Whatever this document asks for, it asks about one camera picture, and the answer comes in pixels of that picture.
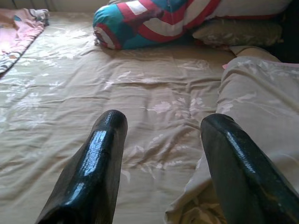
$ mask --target bed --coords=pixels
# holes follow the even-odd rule
[[[51,25],[0,79],[1,222],[34,223],[95,120],[117,109],[127,117],[128,134],[114,223],[225,223],[199,126],[215,112],[234,116],[230,93],[220,92],[218,101],[218,91],[225,87],[223,65],[235,54],[191,43],[102,48],[94,44],[92,17],[51,13]],[[228,69],[261,61],[237,59],[243,61]],[[255,97],[242,91],[236,103]],[[288,114],[295,119],[297,107]],[[255,133],[248,124],[245,130]],[[298,191],[299,155],[291,151],[283,163],[292,165],[283,173]]]

